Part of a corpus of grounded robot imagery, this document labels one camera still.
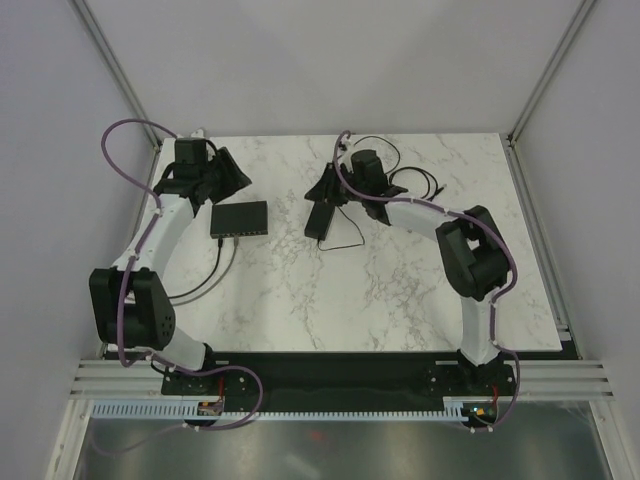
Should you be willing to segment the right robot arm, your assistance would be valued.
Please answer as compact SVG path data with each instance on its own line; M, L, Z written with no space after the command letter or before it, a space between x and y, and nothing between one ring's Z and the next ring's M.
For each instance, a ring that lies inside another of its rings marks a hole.
M340 151L304 198L328 217L358 202L371 219L437 244L446 280L462 306L458 385L469 394L491 386L504 368L504 357L513 354L497 340L496 303L515 287L518 271L489 210L476 205L458 212L411 194L392 182L371 149Z

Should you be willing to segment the black power adapter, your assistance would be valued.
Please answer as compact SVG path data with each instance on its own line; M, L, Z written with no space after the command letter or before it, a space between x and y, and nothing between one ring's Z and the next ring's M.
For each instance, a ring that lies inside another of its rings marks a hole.
M315 202L304 228L304 235L307 238L324 241L327 237L335 207L333 205Z

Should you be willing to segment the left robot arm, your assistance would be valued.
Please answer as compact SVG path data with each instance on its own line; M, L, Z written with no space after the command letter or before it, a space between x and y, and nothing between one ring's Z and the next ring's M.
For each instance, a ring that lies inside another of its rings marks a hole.
M210 347L182 331L162 277L185 230L207 203L248 187L250 179L224 148L205 138L178 138L166 174L149 189L150 207L127 249L89 277L99 338L116 347L125 368L143 359L184 374L197 394L213 391L219 371Z

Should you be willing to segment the black network switch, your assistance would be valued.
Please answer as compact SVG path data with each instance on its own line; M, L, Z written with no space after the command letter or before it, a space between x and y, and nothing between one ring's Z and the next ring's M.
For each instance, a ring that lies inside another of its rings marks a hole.
M262 201L216 204L211 211L213 239L268 234L268 203Z

